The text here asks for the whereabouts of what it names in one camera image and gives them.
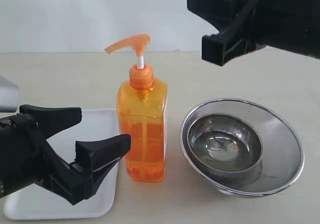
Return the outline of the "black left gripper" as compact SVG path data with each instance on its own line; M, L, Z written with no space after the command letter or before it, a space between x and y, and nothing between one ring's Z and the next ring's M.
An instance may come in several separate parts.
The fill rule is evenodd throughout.
M19 111L0 121L1 197L36 184L75 205L96 194L107 174L131 148L128 134L76 141L75 160L67 163L47 139L79 124L81 108L24 104Z

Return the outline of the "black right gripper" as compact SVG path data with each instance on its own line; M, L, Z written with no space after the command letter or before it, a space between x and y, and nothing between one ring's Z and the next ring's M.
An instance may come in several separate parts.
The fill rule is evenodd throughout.
M204 35L201 57L217 66L271 46L318 59L320 0L187 0L220 33Z

